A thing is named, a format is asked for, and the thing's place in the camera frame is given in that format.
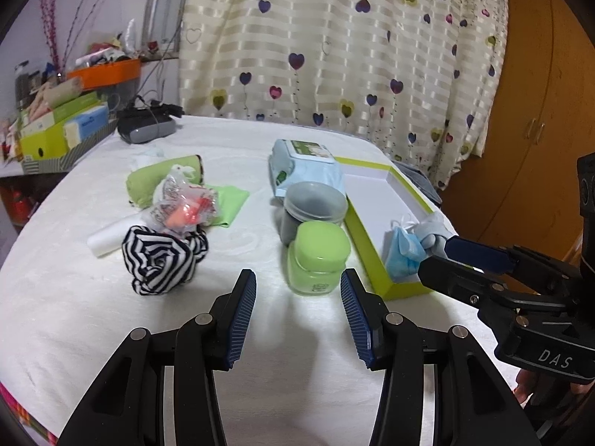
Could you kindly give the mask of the person's right hand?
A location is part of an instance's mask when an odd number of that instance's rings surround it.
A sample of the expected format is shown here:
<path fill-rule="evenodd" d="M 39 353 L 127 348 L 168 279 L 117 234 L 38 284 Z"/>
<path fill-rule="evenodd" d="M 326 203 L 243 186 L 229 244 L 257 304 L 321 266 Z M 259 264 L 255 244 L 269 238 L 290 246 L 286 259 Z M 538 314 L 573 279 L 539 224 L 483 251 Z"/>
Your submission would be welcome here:
<path fill-rule="evenodd" d="M 516 375 L 515 380 L 514 396 L 518 400 L 518 403 L 524 404 L 537 387 L 537 374 L 521 369 Z M 588 385 L 572 384 L 570 385 L 570 391 L 574 395 L 583 396 L 590 391 L 593 385 L 594 382 L 590 382 Z"/>

